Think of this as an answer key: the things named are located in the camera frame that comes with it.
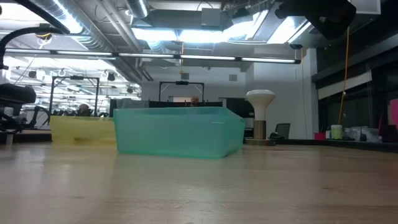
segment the plastic storage bin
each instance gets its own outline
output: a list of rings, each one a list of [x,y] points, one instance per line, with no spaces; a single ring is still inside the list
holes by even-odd
[[[51,116],[51,136],[62,144],[116,144],[112,118]]]
[[[119,153],[222,158],[242,148],[244,119],[226,108],[115,109]]]

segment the desk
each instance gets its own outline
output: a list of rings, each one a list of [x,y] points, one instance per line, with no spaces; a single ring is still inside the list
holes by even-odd
[[[0,159],[2,224],[398,220],[398,154],[385,152],[245,146],[203,160],[32,143]]]

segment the pink object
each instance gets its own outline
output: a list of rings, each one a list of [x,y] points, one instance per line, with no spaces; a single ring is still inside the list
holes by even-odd
[[[397,126],[398,129],[398,99],[391,100],[390,107],[392,122]]]
[[[313,138],[315,140],[326,140],[326,133],[314,133]]]

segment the lamp shade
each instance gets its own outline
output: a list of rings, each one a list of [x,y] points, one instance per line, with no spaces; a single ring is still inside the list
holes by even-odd
[[[254,120],[265,121],[267,107],[274,100],[275,93],[269,90],[253,90],[246,94],[246,98],[254,108]]]

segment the yellow plastic bin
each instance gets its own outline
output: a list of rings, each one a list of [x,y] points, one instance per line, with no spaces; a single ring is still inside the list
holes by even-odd
[[[112,118],[51,116],[54,143],[116,145]]]

